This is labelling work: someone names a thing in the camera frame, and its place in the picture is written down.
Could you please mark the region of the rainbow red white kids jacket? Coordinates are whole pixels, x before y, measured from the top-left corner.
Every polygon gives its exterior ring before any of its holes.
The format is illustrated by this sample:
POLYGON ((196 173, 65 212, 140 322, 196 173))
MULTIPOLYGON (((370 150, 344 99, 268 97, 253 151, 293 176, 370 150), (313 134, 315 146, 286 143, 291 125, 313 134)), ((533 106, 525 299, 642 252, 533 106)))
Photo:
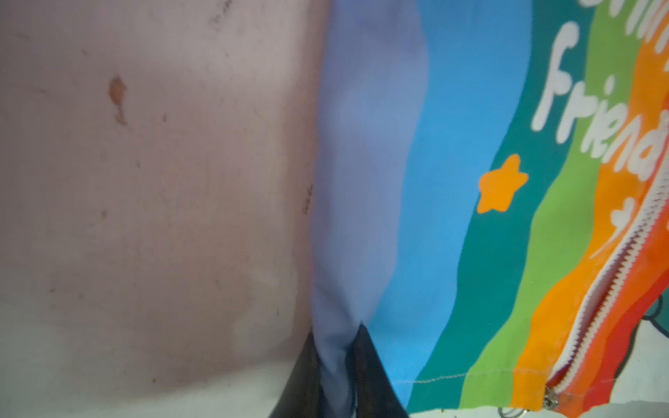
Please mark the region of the rainbow red white kids jacket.
POLYGON ((318 128, 325 416, 360 325, 408 415, 667 401, 667 2, 334 1, 318 128))

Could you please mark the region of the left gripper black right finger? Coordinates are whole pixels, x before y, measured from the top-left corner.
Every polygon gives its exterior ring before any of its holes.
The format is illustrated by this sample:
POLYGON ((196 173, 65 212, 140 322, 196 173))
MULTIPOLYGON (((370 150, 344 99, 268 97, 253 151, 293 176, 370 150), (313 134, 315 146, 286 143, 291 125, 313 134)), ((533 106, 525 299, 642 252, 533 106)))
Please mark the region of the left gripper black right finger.
POLYGON ((356 416, 409 418, 376 351, 369 330, 360 325, 352 344, 356 416))

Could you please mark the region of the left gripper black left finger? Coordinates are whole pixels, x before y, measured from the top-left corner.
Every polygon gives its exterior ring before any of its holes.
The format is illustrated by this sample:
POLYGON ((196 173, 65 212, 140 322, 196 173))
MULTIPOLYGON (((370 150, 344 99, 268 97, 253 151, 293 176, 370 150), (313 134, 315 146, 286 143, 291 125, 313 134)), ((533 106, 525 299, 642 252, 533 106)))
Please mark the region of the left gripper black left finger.
POLYGON ((321 416, 320 358, 310 331, 287 384, 269 418, 318 418, 321 416))

